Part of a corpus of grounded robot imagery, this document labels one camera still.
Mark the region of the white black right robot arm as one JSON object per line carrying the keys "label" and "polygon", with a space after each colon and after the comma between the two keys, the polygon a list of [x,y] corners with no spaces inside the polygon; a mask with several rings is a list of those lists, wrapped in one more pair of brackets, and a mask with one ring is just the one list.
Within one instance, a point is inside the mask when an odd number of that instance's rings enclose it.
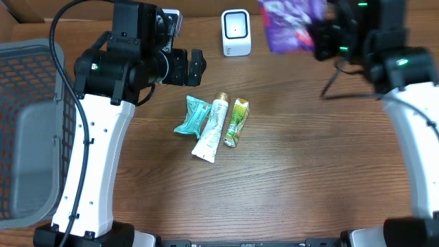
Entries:
{"label": "white black right robot arm", "polygon": [[336,246],[438,245],[438,70],[424,47],[407,44],[404,1],[333,1],[334,18],[311,26],[318,60],[360,66],[392,122],[411,189],[409,217],[343,231]]}

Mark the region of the teal snack packet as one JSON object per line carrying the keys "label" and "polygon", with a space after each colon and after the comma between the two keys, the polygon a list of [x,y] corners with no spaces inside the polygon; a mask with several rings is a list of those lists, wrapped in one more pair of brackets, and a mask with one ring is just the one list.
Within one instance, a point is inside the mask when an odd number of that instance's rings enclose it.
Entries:
{"label": "teal snack packet", "polygon": [[210,113],[212,105],[190,95],[187,96],[187,114],[181,125],[174,129],[179,134],[194,134],[200,138],[201,127]]}

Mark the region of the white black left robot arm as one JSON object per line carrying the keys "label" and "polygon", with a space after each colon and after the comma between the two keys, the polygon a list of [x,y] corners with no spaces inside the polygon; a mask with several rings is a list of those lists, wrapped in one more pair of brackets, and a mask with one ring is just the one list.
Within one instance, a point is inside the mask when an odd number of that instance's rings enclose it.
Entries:
{"label": "white black left robot arm", "polygon": [[67,82],[76,109],[66,183],[49,224],[34,232],[35,246],[158,247],[158,235],[115,221],[115,178],[123,139],[143,89],[157,84],[198,86],[206,69],[199,49],[173,46],[182,14],[138,1],[116,1],[112,29],[75,61]]}

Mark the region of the green juice carton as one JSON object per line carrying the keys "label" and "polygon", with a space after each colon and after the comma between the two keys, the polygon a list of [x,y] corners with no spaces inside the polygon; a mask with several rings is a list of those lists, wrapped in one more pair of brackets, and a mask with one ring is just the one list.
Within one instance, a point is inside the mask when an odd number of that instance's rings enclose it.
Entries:
{"label": "green juice carton", "polygon": [[249,101],[237,98],[233,106],[230,124],[224,137],[224,143],[227,146],[232,148],[237,146],[249,112]]}

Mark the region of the purple pad package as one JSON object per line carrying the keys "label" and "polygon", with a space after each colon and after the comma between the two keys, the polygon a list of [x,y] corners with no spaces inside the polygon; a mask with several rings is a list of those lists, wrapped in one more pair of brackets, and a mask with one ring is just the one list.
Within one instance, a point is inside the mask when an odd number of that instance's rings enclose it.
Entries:
{"label": "purple pad package", "polygon": [[309,28],[325,17],[326,0],[258,0],[258,4],[272,53],[313,51]]}

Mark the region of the white tube gold cap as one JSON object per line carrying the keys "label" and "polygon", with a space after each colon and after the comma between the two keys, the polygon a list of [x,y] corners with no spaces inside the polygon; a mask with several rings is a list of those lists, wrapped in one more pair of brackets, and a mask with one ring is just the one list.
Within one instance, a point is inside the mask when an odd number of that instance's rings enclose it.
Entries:
{"label": "white tube gold cap", "polygon": [[210,163],[215,162],[218,145],[222,136],[224,121],[228,112],[230,96],[227,93],[217,93],[213,100],[209,118],[198,139],[192,155]]}

